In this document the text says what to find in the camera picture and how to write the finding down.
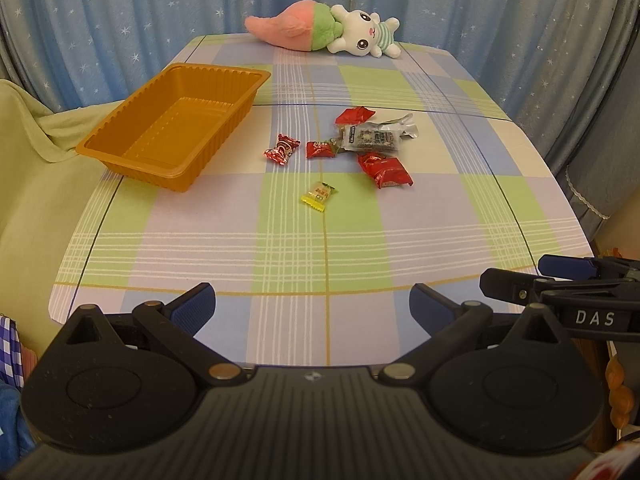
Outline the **right hand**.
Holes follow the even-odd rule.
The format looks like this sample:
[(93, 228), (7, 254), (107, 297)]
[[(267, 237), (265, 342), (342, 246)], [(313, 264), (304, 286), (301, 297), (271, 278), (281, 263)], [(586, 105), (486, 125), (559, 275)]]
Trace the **right hand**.
[(634, 392), (624, 384), (625, 371), (617, 354), (608, 361), (605, 380), (610, 390), (608, 404), (611, 407), (611, 422), (616, 429), (622, 430), (629, 424), (636, 399)]

